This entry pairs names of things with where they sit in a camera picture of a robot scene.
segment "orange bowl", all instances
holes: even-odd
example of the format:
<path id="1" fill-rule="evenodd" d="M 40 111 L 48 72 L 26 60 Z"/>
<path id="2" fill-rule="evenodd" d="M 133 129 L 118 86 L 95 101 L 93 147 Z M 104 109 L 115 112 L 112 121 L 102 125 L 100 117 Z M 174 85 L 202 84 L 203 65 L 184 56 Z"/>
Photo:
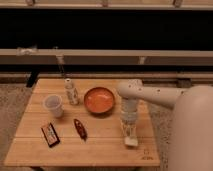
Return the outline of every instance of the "orange bowl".
<path id="1" fill-rule="evenodd" d="M 86 109 L 94 114 L 103 114 L 110 111 L 115 103 L 113 93 L 104 87 L 90 89 L 84 96 Z"/>

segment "wooden table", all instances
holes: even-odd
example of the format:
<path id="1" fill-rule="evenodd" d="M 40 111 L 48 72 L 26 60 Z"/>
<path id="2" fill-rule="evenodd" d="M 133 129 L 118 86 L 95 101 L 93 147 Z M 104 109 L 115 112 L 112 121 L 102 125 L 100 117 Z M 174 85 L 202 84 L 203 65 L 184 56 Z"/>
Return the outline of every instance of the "wooden table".
<path id="1" fill-rule="evenodd" d="M 120 97 L 114 79 L 74 79 L 80 104 L 72 106 L 65 93 L 63 79 L 40 79 L 26 107 L 5 159 L 6 166 L 159 166 L 159 156 L 145 102 L 140 101 L 137 134 L 139 146 L 124 145 L 120 125 Z M 84 107 L 84 94 L 93 87 L 104 86 L 115 95 L 116 105 L 105 118 L 91 115 Z M 54 118 L 42 106 L 44 97 L 59 94 L 63 99 L 64 116 Z M 88 132 L 84 142 L 77 134 L 73 119 L 79 119 Z M 60 144 L 49 148 L 41 126 L 52 122 Z"/>

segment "clear plastic cup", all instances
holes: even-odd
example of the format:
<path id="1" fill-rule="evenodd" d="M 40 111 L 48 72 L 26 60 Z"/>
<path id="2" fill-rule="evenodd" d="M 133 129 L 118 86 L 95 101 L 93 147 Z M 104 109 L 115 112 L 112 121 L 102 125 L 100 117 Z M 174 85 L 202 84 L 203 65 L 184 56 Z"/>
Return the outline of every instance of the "clear plastic cup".
<path id="1" fill-rule="evenodd" d="M 63 115 L 62 98 L 59 95 L 51 94 L 47 96 L 43 101 L 43 106 L 56 118 L 59 118 Z"/>

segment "white robot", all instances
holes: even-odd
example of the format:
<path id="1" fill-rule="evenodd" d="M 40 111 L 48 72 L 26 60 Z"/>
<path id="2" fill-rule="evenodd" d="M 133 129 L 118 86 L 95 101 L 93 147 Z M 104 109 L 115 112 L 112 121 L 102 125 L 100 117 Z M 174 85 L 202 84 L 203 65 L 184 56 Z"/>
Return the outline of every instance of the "white robot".
<path id="1" fill-rule="evenodd" d="M 119 83 L 117 92 L 122 97 L 125 144 L 137 146 L 134 123 L 137 100 L 143 99 L 173 109 L 168 171 L 213 171 L 212 86 L 143 87 L 134 80 Z"/>

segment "chocolate bar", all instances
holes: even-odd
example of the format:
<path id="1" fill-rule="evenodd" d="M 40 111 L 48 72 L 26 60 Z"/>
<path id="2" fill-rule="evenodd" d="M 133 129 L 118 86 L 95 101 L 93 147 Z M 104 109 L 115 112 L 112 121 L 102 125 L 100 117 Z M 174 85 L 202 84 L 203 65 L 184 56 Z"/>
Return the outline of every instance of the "chocolate bar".
<path id="1" fill-rule="evenodd" d="M 44 134 L 44 137 L 45 137 L 49 147 L 53 147 L 54 145 L 56 145 L 60 142 L 52 123 L 48 123 L 48 124 L 42 126 L 41 130 Z"/>

